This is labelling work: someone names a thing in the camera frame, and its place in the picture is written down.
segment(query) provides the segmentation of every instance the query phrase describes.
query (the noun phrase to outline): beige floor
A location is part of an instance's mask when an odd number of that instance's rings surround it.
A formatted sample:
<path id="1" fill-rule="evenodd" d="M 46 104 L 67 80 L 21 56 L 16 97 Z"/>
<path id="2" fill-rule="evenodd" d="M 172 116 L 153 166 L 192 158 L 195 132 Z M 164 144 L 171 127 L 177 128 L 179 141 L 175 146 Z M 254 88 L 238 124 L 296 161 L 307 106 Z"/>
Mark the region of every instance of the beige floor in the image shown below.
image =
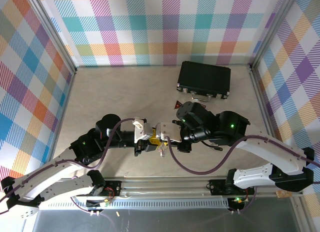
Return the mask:
<path id="1" fill-rule="evenodd" d="M 212 99 L 206 103 L 212 113 L 235 111 L 251 123 L 264 128 L 258 103 L 246 66 L 230 66 L 231 86 L 227 100 Z M 75 76 L 55 155 L 60 154 L 71 142 L 95 126 L 102 116 L 114 113 L 122 119 L 147 118 L 153 126 L 157 122 L 176 119 L 176 101 L 191 100 L 190 94 L 176 91 L 179 66 L 158 67 L 101 67 L 80 68 Z M 121 129 L 132 130 L 124 123 Z M 176 152 L 181 162 L 194 170 L 208 170 L 225 155 L 202 144 L 193 145 L 190 154 Z M 223 167 L 211 175 L 226 175 L 228 169 L 247 169 L 259 166 L 264 160 L 236 149 Z M 134 157 L 133 149 L 110 149 L 101 168 L 105 177 L 114 176 L 190 176 L 175 164 L 170 153 L 161 158 L 158 151 Z"/>

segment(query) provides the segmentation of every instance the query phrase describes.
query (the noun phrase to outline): checkered pattern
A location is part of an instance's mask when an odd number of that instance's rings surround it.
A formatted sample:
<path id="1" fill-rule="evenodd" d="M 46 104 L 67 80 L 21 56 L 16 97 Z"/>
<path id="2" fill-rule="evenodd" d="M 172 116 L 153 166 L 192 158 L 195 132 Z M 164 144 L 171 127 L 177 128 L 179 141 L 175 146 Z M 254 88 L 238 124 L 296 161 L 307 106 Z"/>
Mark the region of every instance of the checkered pattern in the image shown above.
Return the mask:
<path id="1" fill-rule="evenodd" d="M 273 9 L 273 11 L 272 11 L 269 19 L 268 19 L 267 23 L 265 24 L 265 27 L 264 27 L 264 29 L 263 29 L 260 37 L 259 37 L 259 40 L 258 40 L 257 44 L 255 45 L 255 48 L 254 48 L 254 50 L 253 50 L 253 54 L 252 54 L 252 56 L 251 56 L 251 58 L 250 58 L 250 60 L 249 60 L 249 64 L 252 64 L 252 63 L 253 63 L 253 61 L 254 61 L 254 59 L 255 59 L 255 57 L 256 57 L 256 54 L 257 54 L 258 50 L 260 49 L 261 44 L 262 44 L 262 42 L 264 41 L 265 36 L 267 35 L 267 32 L 269 31 L 270 25 L 273 23 L 274 18 L 275 18 L 275 16 L 276 16 L 278 10 L 280 9 L 280 6 L 281 6 L 281 4 L 283 3 L 283 1 L 284 1 L 284 0 L 278 0 L 278 1 L 277 1 L 277 3 L 276 3 L 276 5 L 275 5 L 275 7 L 274 7 L 274 9 Z"/>
<path id="2" fill-rule="evenodd" d="M 42 0 L 75 63 L 85 66 L 247 64 L 257 33 L 269 28 L 263 17 L 272 1 Z"/>
<path id="3" fill-rule="evenodd" d="M 48 157 L 71 73 L 27 0 L 0 0 L 0 180 Z"/>
<path id="4" fill-rule="evenodd" d="M 296 0 L 258 70 L 260 87 L 276 137 L 313 147 L 320 161 L 320 0 Z M 313 165 L 314 179 L 320 169 Z M 320 186 L 304 191 L 320 231 Z"/>

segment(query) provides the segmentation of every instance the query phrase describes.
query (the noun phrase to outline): wire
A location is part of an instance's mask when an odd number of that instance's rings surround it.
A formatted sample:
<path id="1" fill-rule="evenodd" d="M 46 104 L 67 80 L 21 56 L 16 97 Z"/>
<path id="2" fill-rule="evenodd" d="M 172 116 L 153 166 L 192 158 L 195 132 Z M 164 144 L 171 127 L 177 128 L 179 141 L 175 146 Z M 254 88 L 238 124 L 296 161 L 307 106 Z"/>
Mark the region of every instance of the wire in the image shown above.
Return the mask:
<path id="1" fill-rule="evenodd" d="M 205 146 L 210 147 L 210 148 L 217 148 L 217 147 L 219 147 L 219 145 L 217 145 L 217 146 L 212 146 L 212 145 L 207 144 L 207 143 L 204 142 L 204 141 L 201 141 L 201 143 L 204 144 Z"/>
<path id="2" fill-rule="evenodd" d="M 245 197 L 245 199 L 248 199 L 248 198 L 249 198 L 248 189 L 245 189 L 245 193 L 246 193 L 246 197 Z"/>
<path id="3" fill-rule="evenodd" d="M 194 174 L 194 175 L 199 175 L 199 176 L 204 176 L 204 175 L 208 175 L 208 174 L 211 174 L 215 171 L 217 171 L 225 162 L 226 160 L 228 159 L 228 157 L 230 156 L 230 154 L 232 153 L 232 151 L 236 148 L 236 146 L 242 142 L 242 141 L 245 141 L 247 139 L 261 139 L 261 140 L 264 140 L 265 142 L 268 142 L 268 143 L 271 143 L 277 147 L 280 147 L 281 149 L 283 149 L 284 151 L 287 151 L 289 152 L 290 154 L 292 154 L 293 156 L 297 157 L 297 159 L 301 159 L 301 160 L 304 160 L 304 161 L 307 161 L 317 167 L 320 168 L 320 164 L 315 162 L 315 161 L 312 161 L 306 157 L 303 157 L 301 155 L 299 155 L 298 153 L 292 151 L 291 149 L 281 145 L 280 143 L 278 143 L 277 141 L 273 141 L 273 140 L 270 140 L 269 138 L 267 137 L 263 137 L 263 136 L 256 136 L 256 135 L 250 135 L 250 136 L 244 136 L 242 138 L 240 138 L 239 140 L 237 140 L 229 149 L 229 151 L 226 153 L 226 155 L 224 156 L 224 158 L 220 161 L 220 163 L 215 166 L 214 168 L 212 168 L 211 170 L 208 170 L 208 171 L 194 171 L 194 170 L 191 170 L 189 168 L 187 168 L 186 166 L 184 166 L 183 164 L 181 164 L 181 162 L 176 158 L 173 150 L 172 150 L 172 146 L 171 146 L 171 141 L 170 141 L 170 137 L 167 136 L 166 137 L 167 140 L 168 140 L 168 146 L 169 146 L 169 150 L 170 150 L 170 154 L 173 158 L 173 160 L 182 168 L 184 169 L 185 171 L 191 173 L 191 174 Z"/>
<path id="4" fill-rule="evenodd" d="M 1 212 L 0 215 L 3 215 L 4 213 L 7 213 L 7 212 L 9 212 L 9 210 Z"/>
<path id="5" fill-rule="evenodd" d="M 103 151 L 103 154 L 101 156 L 101 159 L 100 161 L 97 163 L 97 165 L 93 166 L 93 167 L 90 167 L 90 166 L 86 166 L 86 165 L 83 165 L 75 160 L 61 160 L 61 161 L 57 161 L 55 164 L 50 164 L 46 167 L 43 167 L 41 168 L 40 170 L 36 171 L 34 174 L 30 175 L 29 177 L 27 177 L 24 181 L 21 182 L 21 184 L 17 185 L 15 188 L 13 188 L 11 191 L 9 191 L 4 197 L 1 198 L 0 200 L 0 203 L 2 201 L 4 201 L 5 198 L 8 198 L 11 194 L 13 194 L 15 191 L 17 191 L 18 189 L 20 189 L 22 186 L 24 186 L 24 184 L 28 183 L 29 180 L 31 180 L 33 177 L 39 175 L 40 173 L 42 173 L 43 171 L 53 167 L 53 166 L 56 166 L 56 165 L 59 165 L 59 164 L 62 164 L 62 163 L 70 163 L 70 164 L 74 164 L 74 165 L 78 165 L 78 166 L 81 166 L 85 169 L 90 169 L 90 170 L 96 170 L 100 167 L 100 165 L 102 164 L 103 160 L 105 159 L 106 157 L 106 154 L 107 154 L 107 151 L 109 149 L 109 146 L 110 146 L 110 143 L 111 143 L 111 140 L 116 132 L 116 129 L 119 127 L 119 125 L 125 121 L 133 121 L 134 118 L 127 118 L 127 119 L 123 119 L 121 121 L 119 121 L 118 123 L 116 123 L 116 125 L 114 126 L 114 128 L 112 129 L 111 133 L 110 133 L 110 136 L 109 136 L 109 139 L 108 139 L 108 142 L 106 143 L 106 146 L 104 148 L 104 151 Z"/>
<path id="6" fill-rule="evenodd" d="M 111 188 L 111 187 L 107 187 L 106 188 L 108 191 L 112 191 L 112 193 L 113 193 L 113 196 L 112 196 L 112 199 L 115 197 L 115 191 Z"/>
<path id="7" fill-rule="evenodd" d="M 73 204 L 74 204 L 75 206 L 77 206 L 81 211 L 83 211 L 83 212 L 91 215 L 91 213 L 90 213 L 88 210 L 85 210 L 84 208 L 82 208 L 81 206 L 79 206 L 79 205 L 74 201 L 74 199 L 73 199 L 72 197 L 70 197 L 70 199 L 71 199 L 71 201 L 73 202 Z M 116 230 L 116 226 L 115 226 L 114 222 L 112 221 L 112 219 L 111 219 L 109 216 L 104 215 L 104 214 L 101 214 L 101 213 L 99 213 L 99 215 L 106 217 L 106 218 L 110 221 L 110 223 L 112 224 L 112 227 L 114 228 L 114 230 Z"/>
<path id="8" fill-rule="evenodd" d="M 246 207 L 244 207 L 242 210 L 240 210 L 240 211 L 247 210 L 253 204 L 253 202 L 255 201 L 256 196 L 257 196 L 257 190 L 258 190 L 258 188 L 257 188 L 257 186 L 255 186 L 254 187 L 254 195 L 253 195 L 252 199 L 250 200 L 249 204 Z"/>

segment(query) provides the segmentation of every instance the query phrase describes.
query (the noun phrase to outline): white bracket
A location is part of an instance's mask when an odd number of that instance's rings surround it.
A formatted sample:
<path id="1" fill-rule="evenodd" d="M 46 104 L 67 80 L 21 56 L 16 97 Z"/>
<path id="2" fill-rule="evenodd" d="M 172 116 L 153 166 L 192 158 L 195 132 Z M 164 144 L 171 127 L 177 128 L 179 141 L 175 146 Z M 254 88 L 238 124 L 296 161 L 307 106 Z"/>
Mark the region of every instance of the white bracket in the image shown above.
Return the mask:
<path id="1" fill-rule="evenodd" d="M 134 124 L 134 143 L 137 143 L 138 140 L 147 140 L 153 135 L 153 130 L 149 123 L 135 118 L 132 124 Z"/>
<path id="2" fill-rule="evenodd" d="M 291 146 L 273 138 L 262 131 L 260 131 L 255 125 L 251 124 L 246 127 L 245 135 L 259 135 L 266 137 L 267 140 L 259 140 L 259 139 L 248 139 L 246 141 L 240 142 L 236 147 L 249 151 L 266 161 L 271 162 L 271 164 L 280 168 L 284 173 L 287 175 L 298 175 L 303 173 L 302 170 L 306 167 L 306 162 L 300 160 L 299 158 L 295 157 L 294 155 L 284 151 L 284 149 L 272 144 L 269 140 L 277 141 L 282 146 L 288 148 L 296 152 L 301 156 L 304 155 L 304 151 L 298 148 L 292 148 Z"/>
<path id="3" fill-rule="evenodd" d="M 93 189 L 93 181 L 90 176 L 83 175 L 79 178 L 70 179 L 63 182 L 56 182 L 40 193 L 45 201 L 62 195 L 64 197 L 72 197 L 77 195 L 88 194 Z"/>
<path id="4" fill-rule="evenodd" d="M 41 170 L 43 167 L 48 165 L 55 165 L 56 162 L 61 160 L 72 159 L 74 160 L 76 155 L 72 149 L 65 149 L 59 156 L 55 157 L 52 161 L 44 164 L 42 167 L 32 171 L 31 173 L 16 178 L 14 180 L 13 188 L 17 187 L 22 183 L 22 181 L 26 180 L 30 175 L 33 175 L 37 171 Z M 62 177 L 70 174 L 74 171 L 81 169 L 82 167 L 79 165 L 74 165 L 71 163 L 61 163 L 55 165 L 47 170 L 41 172 L 39 175 L 30 179 L 27 183 L 25 183 L 21 188 L 16 190 L 15 195 L 20 196 L 20 201 L 29 202 L 32 201 L 37 195 L 39 195 L 42 191 L 44 191 L 47 187 L 54 184 Z"/>
<path id="5" fill-rule="evenodd" d="M 155 126 L 156 137 L 162 141 L 167 141 L 167 136 L 169 136 L 170 140 L 181 142 L 180 130 L 181 126 L 169 122 L 161 122 Z"/>
<path id="6" fill-rule="evenodd" d="M 237 170 L 234 173 L 234 185 L 246 189 L 251 186 L 274 186 L 275 182 L 269 178 L 272 174 L 272 164 L 251 168 L 247 170 Z"/>

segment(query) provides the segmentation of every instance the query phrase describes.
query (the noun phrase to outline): small red object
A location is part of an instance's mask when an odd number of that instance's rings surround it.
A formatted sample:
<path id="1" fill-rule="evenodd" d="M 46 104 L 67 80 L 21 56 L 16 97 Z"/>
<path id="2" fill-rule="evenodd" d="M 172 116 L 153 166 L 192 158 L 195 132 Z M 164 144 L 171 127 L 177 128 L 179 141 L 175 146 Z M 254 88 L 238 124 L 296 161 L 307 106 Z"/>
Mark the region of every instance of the small red object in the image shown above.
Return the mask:
<path id="1" fill-rule="evenodd" d="M 182 103 L 179 102 L 179 101 L 176 101 L 174 108 L 175 108 L 175 109 L 178 109 L 178 108 L 180 108 L 181 106 L 182 106 Z"/>

